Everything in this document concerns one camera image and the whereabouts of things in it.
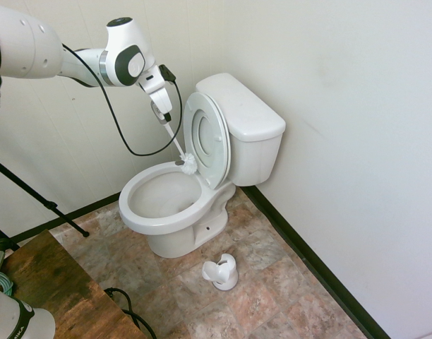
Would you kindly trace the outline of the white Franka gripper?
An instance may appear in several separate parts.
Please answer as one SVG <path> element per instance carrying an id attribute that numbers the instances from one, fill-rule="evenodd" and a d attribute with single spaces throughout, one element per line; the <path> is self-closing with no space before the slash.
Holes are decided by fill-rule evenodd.
<path id="1" fill-rule="evenodd" d="M 138 78 L 138 85 L 150 96 L 152 100 L 150 106 L 159 123 L 169 123 L 172 120 L 169 113 L 172 110 L 172 103 L 159 66 L 153 65 L 141 73 Z"/>

